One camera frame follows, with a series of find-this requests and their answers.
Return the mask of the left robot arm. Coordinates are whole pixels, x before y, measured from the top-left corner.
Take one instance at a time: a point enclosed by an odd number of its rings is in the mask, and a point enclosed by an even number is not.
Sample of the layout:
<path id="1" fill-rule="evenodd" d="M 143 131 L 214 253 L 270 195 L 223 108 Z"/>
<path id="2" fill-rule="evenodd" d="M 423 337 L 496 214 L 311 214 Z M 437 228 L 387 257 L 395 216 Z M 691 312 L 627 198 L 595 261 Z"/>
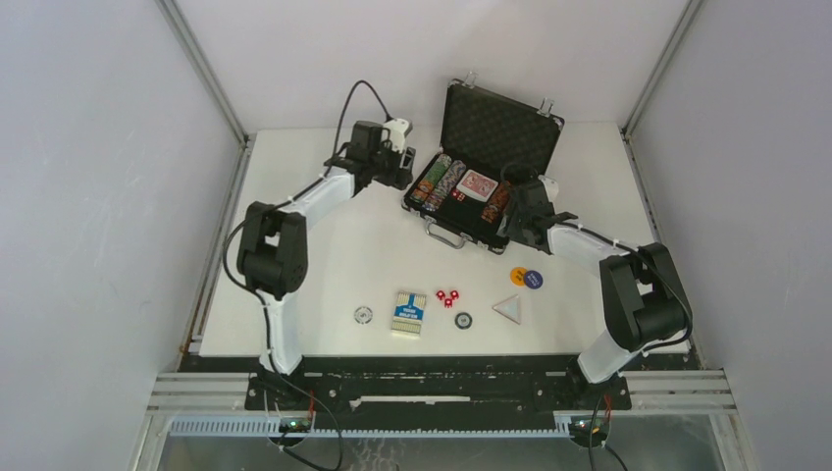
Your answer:
<path id="1" fill-rule="evenodd" d="M 400 118 L 382 124 L 356 122 L 350 140 L 337 146 L 314 182 L 283 203 L 250 203 L 234 229 L 239 237 L 239 285 L 264 310 L 266 340 L 260 362 L 278 374 L 268 394 L 284 409 L 299 406 L 307 394 L 305 381 L 292 372 L 302 359 L 296 294 L 308 272 L 308 233 L 370 183 L 406 189 L 413 181 L 415 158 L 414 148 L 406 144 L 411 131 L 411 123 Z"/>

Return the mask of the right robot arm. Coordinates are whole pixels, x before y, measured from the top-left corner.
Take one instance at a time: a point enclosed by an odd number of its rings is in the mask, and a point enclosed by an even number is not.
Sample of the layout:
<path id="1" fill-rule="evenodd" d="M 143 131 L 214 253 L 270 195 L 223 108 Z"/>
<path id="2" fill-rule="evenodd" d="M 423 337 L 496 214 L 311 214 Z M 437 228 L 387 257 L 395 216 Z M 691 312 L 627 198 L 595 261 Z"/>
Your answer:
<path id="1" fill-rule="evenodd" d="M 499 233 L 570 260 L 600 283 L 604 329 L 570 368 L 566 386 L 573 404 L 594 407 L 605 396 L 605 383 L 636 357 L 689 340 L 692 309 L 665 245 L 630 247 L 556 211 L 556 182 L 528 164 L 504 165 L 500 179 L 509 202 Z"/>

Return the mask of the white poker chip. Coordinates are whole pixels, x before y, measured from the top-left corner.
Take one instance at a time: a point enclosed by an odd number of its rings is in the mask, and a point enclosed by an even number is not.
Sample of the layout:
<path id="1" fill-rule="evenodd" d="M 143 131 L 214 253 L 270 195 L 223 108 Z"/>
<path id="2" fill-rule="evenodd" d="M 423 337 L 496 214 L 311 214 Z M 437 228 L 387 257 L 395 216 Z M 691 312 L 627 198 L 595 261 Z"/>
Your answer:
<path id="1" fill-rule="evenodd" d="M 373 320 L 373 317 L 374 313 L 368 306 L 360 306 L 353 313 L 355 322 L 360 325 L 369 324 Z"/>

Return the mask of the black poker set case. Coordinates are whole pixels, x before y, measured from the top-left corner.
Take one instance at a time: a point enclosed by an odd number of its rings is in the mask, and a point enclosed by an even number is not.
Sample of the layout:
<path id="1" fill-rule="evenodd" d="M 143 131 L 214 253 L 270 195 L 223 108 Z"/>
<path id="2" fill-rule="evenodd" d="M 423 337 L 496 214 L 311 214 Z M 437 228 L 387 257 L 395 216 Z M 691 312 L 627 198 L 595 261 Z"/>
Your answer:
<path id="1" fill-rule="evenodd" d="M 422 219 L 426 230 L 441 228 L 459 236 L 460 241 L 455 243 L 433 235 L 453 248 L 470 242 L 502 254 L 508 238 L 498 234 L 500 215 L 491 222 L 482 218 L 487 201 L 448 195 L 435 210 L 429 210 L 414 195 L 443 155 L 452 163 L 461 162 L 467 171 L 497 182 L 504 177 L 520 179 L 544 174 L 565 125 L 551 107 L 548 99 L 534 107 L 487 90 L 474 83 L 473 75 L 452 79 L 445 95 L 439 149 L 406 190 L 402 209 Z"/>

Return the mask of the blue green 50 chip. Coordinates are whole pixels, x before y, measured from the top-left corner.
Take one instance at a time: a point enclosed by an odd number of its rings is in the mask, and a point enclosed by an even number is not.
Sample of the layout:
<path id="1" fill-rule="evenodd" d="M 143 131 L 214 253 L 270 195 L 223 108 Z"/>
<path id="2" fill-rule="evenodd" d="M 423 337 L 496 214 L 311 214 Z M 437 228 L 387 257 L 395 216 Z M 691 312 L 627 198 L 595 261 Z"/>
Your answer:
<path id="1" fill-rule="evenodd" d="M 454 325 L 459 330 L 467 330 L 473 324 L 472 316 L 467 312 L 459 312 L 454 317 Z"/>

